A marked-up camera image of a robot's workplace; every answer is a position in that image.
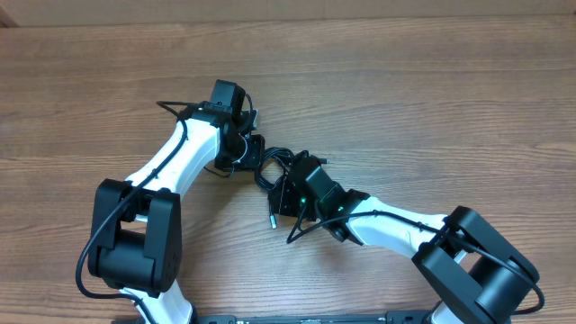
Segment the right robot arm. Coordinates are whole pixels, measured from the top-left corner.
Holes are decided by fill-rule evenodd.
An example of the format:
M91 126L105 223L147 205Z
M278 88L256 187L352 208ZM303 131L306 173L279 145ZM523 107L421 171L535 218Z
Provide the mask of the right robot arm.
M422 214L390 206L369 193L345 190L303 151L266 156L283 170L267 184L270 212L296 223L288 243L317 229L340 242L387 248L411 260L438 295L426 323L508 323L540 311L539 273L477 211Z

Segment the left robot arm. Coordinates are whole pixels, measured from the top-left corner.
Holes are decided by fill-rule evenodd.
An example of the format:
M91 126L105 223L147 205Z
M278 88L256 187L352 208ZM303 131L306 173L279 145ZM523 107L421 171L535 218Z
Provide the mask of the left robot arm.
M258 112L238 84L216 80L200 103L160 101L176 117L173 134L139 171L105 179L95 192L90 239L76 266L86 297L129 300L140 323L195 323L176 280L183 257L181 201L202 171L228 178L253 171L264 140Z

